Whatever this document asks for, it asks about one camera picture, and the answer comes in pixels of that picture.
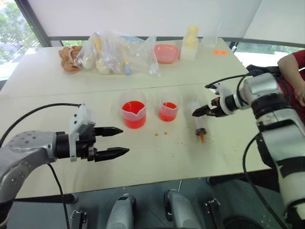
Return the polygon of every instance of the plastic bag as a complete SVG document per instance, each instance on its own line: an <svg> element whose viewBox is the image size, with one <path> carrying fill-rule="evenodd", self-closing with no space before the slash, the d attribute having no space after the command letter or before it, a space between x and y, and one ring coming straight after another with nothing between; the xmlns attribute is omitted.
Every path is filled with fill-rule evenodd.
<svg viewBox="0 0 305 229"><path fill-rule="evenodd" d="M96 69L100 74L145 72L159 76L154 54L156 37L147 40L118 32L95 32L75 59L80 69Z"/></svg>

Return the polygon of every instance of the orange syringe tip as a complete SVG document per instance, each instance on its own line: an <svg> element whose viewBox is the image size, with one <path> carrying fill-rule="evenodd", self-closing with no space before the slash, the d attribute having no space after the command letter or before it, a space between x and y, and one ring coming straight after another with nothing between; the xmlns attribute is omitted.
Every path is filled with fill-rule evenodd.
<svg viewBox="0 0 305 229"><path fill-rule="evenodd" d="M201 142L204 143L204 135L203 135L203 133L200 133L199 137L201 139Z"/></svg>

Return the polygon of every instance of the black cable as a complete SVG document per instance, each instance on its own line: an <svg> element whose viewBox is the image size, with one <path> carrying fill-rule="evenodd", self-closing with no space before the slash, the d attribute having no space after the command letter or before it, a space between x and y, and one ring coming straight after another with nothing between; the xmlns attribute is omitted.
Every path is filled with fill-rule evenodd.
<svg viewBox="0 0 305 229"><path fill-rule="evenodd" d="M239 92L240 84L242 83L242 81L243 81L247 76L248 76L248 75L245 75L243 78L241 78L241 80L238 82L238 85L237 85L237 88L236 88L236 95L237 95L237 98L238 98L239 103L240 103L241 105L243 105L242 102L243 102L244 104L247 104L247 105L248 105L247 101L245 101L245 100L241 97L240 92Z"/></svg>
<svg viewBox="0 0 305 229"><path fill-rule="evenodd" d="M231 79L234 79L234 78L239 78L239 77L244 77L246 76L247 74L243 74L243 75L235 75L235 76L230 76L230 77L226 77L226 78L223 78L223 79L220 79L220 80L216 80L212 83L209 83L208 85L205 86L205 88L208 88L209 86L215 84L215 83L219 83L221 81L225 81L225 80L231 80Z"/></svg>
<svg viewBox="0 0 305 229"><path fill-rule="evenodd" d="M252 179L250 178L247 169L246 169L246 156L248 153L248 150L251 146L251 144L254 142L255 138L258 136L259 134L255 135L254 138L251 139L251 141L248 143L246 149L244 150L244 155L243 155L243 169L244 169L244 175L247 178L249 184L251 185L251 187L253 188L254 192L257 194L257 196L260 198L260 200L262 201L262 203L264 204L264 206L268 209L268 211L273 215L274 219L276 220L276 222L281 226L282 229L287 229L286 225L281 221L281 219L277 216L277 214L273 211L273 209L270 207L270 205L267 203L267 201L265 200L265 198L263 197L263 195L260 193L260 191L257 189L257 187L255 186L255 184L253 183Z"/></svg>
<svg viewBox="0 0 305 229"><path fill-rule="evenodd" d="M286 95L287 95L287 101L290 104L290 102L291 102L291 95L290 95L291 90L288 88L286 81L283 78L279 78L279 77L274 77L274 78L278 83L280 83L284 87L284 90L285 90Z"/></svg>
<svg viewBox="0 0 305 229"><path fill-rule="evenodd" d="M48 107L52 107L52 106L76 106L76 107L79 107L81 104L67 104L67 103L57 103L57 104L48 104L48 105L45 105L45 106L41 106L41 107L38 107L28 113L26 113L24 116L20 117L19 119L17 119L17 121L15 121L8 129L7 131L5 131L5 133L3 134L1 140L0 140L0 148L2 147L2 144L4 142L4 140L6 139L6 137L9 135L9 133L11 132L11 130L19 123L21 122L23 119L25 119L26 117L30 116L31 114L35 113L36 111L39 111L39 110L42 110L44 108L48 108ZM59 191L61 193L61 200L62 200L62 204L63 204L63 209L64 209L64 212L65 212L65 218L66 218L66 223L67 223L67 229L70 229L70 226L69 226L69 218L68 218L68 212L67 212L67 206L64 202L64 197L63 197L63 192L62 192L62 188L61 188L61 184L56 176L56 173L55 173L55 170L53 168L52 165L48 164L48 166L50 167L50 169L52 170L52 173L54 175L54 178L56 180L56 183L58 185L58 188L59 188Z"/></svg>
<svg viewBox="0 0 305 229"><path fill-rule="evenodd" d="M55 180L56 180L56 183L57 183L57 185L58 185L59 191L60 191L60 193L61 193L61 201L62 201L62 204L63 204L63 210L64 210L64 212L65 212L65 218L66 218L67 229L70 229L69 218L68 218L68 211L67 211L66 203L64 202L64 199L63 199L63 192L62 192L61 184L60 184L60 182L59 182L59 180L58 180L58 178L57 178L57 176L56 176L56 173L55 173L55 170L54 170L53 166L50 165L50 164L47 164L47 165L48 165L48 166L50 167L50 169L52 170L53 176L54 176L54 178L55 178Z"/></svg>
<svg viewBox="0 0 305 229"><path fill-rule="evenodd" d="M292 94L292 90L291 90L291 86L288 84L287 81L283 80L283 86L286 90L287 93L287 101L288 103L292 106L291 102L291 94ZM295 105L292 106L294 109L303 109L303 107L298 103L296 103Z"/></svg>
<svg viewBox="0 0 305 229"><path fill-rule="evenodd" d="M0 140L0 148L2 147L3 145L3 142L4 140L6 139L6 137L9 135L10 131L19 123L21 122L23 119L25 119L26 117L30 116L31 114L35 113L36 111L39 111L39 110L42 110L44 108L47 108L47 107L52 107L52 106L77 106L79 107L81 104L66 104L66 103L58 103L58 104L48 104L48 105L45 105L45 106L41 106L41 107L38 107L28 113L26 113L24 116L20 117L19 119L17 119L17 121L15 121L8 129L7 131L5 131L5 133L3 134L1 140Z"/></svg>

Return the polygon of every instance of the syringe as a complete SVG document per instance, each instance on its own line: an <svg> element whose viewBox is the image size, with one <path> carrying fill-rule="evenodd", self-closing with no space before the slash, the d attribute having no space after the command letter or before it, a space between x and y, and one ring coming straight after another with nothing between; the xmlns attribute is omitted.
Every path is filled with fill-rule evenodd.
<svg viewBox="0 0 305 229"><path fill-rule="evenodd" d="M190 108L192 112L196 110L197 108L201 107L198 98L195 98L191 101ZM206 129L204 127L204 120L203 116L201 117L194 117L195 119L195 126L196 131L195 134L200 137L201 142L204 143L204 135L206 134Z"/></svg>

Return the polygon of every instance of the plastic measuring cup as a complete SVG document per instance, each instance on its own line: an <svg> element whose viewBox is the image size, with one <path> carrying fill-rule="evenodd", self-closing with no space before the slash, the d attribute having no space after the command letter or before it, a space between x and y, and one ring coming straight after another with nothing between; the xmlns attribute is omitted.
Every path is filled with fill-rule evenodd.
<svg viewBox="0 0 305 229"><path fill-rule="evenodd" d="M211 20L209 26L204 28L201 44L208 48L214 48L217 44L217 37L220 28L220 20Z"/></svg>
<svg viewBox="0 0 305 229"><path fill-rule="evenodd" d="M120 96L123 121L129 128L137 129L146 122L146 97L142 92L130 90Z"/></svg>
<svg viewBox="0 0 305 229"><path fill-rule="evenodd" d="M161 120L170 122L177 116L182 98L177 93L164 93L161 97L159 117Z"/></svg>

